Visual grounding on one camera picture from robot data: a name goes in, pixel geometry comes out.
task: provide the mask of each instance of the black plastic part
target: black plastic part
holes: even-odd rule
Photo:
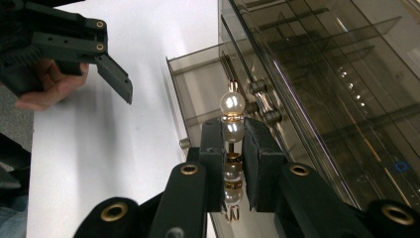
[[[79,62],[56,60],[55,64],[63,74],[82,76]]]
[[[116,203],[127,205],[127,213],[115,221],[105,221],[101,213],[108,206]],[[93,208],[90,214],[83,220],[77,229],[74,238],[135,238],[140,237],[140,230],[137,229],[139,220],[139,207],[135,201],[123,197],[107,199]]]
[[[127,73],[108,56],[106,23],[49,7],[75,1],[62,0],[48,5],[37,4],[37,2],[46,4],[46,1],[35,1],[35,3],[28,1],[22,9],[17,8],[16,12],[11,11],[9,14],[0,12],[2,14],[0,18],[4,18],[6,24],[2,26],[2,29],[13,29],[15,25],[20,28],[20,31],[9,34],[15,34],[18,38],[7,34],[3,34],[1,38],[2,42],[19,39],[12,46],[5,48],[0,55],[0,76],[9,82],[5,85],[18,96],[27,91],[40,91],[34,85],[32,78],[11,75],[11,70],[7,72],[7,75],[3,75],[5,74],[3,68],[6,67],[4,64],[18,69],[18,65],[30,66],[40,58],[53,59],[62,73],[81,75],[79,67],[81,62],[96,63],[99,74],[124,100],[131,104],[132,82]],[[16,74],[21,74],[20,69],[16,71]]]
[[[373,237],[312,168],[284,165],[278,186],[305,237]]]
[[[107,55],[95,58],[99,74],[127,103],[133,100],[133,84],[127,73]]]
[[[184,166],[198,171],[185,175]],[[206,169],[199,163],[183,163],[170,174],[149,237],[204,238],[206,218]]]
[[[136,230],[140,232],[139,237],[149,237],[152,223],[158,210],[163,192],[154,196],[150,200],[139,206],[139,220],[137,221]]]
[[[299,223],[296,221],[296,218],[294,217],[293,212],[291,211],[288,203],[285,201],[285,197],[283,195],[279,197],[277,204],[278,208],[276,209],[275,214],[278,219],[274,218],[277,233],[284,233],[286,237],[305,238]]]
[[[17,97],[30,91],[44,91],[38,77],[26,66],[8,67],[0,73],[0,81]]]
[[[263,122],[245,118],[244,125],[242,153],[250,208],[274,212],[277,181],[287,160]]]
[[[13,171],[7,172],[3,168],[0,168],[0,197],[4,198],[7,195],[15,193],[27,193],[29,188],[31,153],[0,133],[0,162],[13,169]]]
[[[188,154],[186,156],[187,162],[200,162],[200,148],[191,147],[188,149]]]
[[[225,141],[222,122],[219,118],[204,122],[202,126],[200,163],[207,169],[208,200],[207,212],[221,211],[224,202],[223,173],[226,162]]]
[[[70,3],[81,2],[84,0],[25,0],[25,2],[34,2],[48,7],[58,7]]]
[[[420,215],[397,201],[371,202],[361,220],[375,237],[420,237]]]

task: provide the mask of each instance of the metal ring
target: metal ring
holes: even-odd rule
[[[102,44],[96,45],[96,50],[98,50],[98,51],[104,50],[104,45],[102,45]]]
[[[114,212],[110,212],[113,209],[117,209],[119,212],[116,214],[114,214]],[[128,210],[129,207],[127,206],[127,204],[119,201],[103,209],[101,213],[101,219],[107,222],[116,221],[121,219],[124,215],[126,215]]]
[[[225,189],[236,190],[242,188],[242,181],[225,181]]]
[[[290,170],[292,173],[294,173],[297,176],[307,176],[309,175],[309,170],[298,165],[294,165],[290,167]]]
[[[96,22],[96,27],[98,28],[103,28],[104,27],[104,23],[101,21]]]
[[[234,115],[223,115],[222,116],[222,121],[227,121],[227,122],[237,122],[240,120],[244,120],[244,115],[243,114],[234,114]]]
[[[226,163],[228,164],[240,163],[242,161],[242,155],[240,153],[232,152],[232,153],[228,153],[226,159],[227,159]]]
[[[194,165],[185,165],[181,167],[181,172],[186,176],[191,176],[198,172],[198,167]]]
[[[412,225],[414,224],[414,218],[411,214],[406,212],[404,209],[395,205],[385,205],[381,209],[382,213],[401,225]]]

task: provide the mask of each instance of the dark floor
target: dark floor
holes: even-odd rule
[[[15,108],[16,96],[0,86],[0,133],[31,152],[34,112]]]

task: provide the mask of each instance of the white table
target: white table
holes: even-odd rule
[[[181,163],[166,57],[218,43],[216,0],[87,0],[61,7],[108,24],[109,54],[133,81],[128,105],[90,67],[85,86],[35,114],[28,237],[72,237],[99,202],[143,203]]]

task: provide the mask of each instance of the human hand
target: human hand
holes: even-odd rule
[[[82,76],[62,74],[52,59],[41,59],[35,63],[34,68],[45,91],[27,92],[20,96],[15,106],[20,109],[44,111],[84,85],[89,64],[80,64]]]

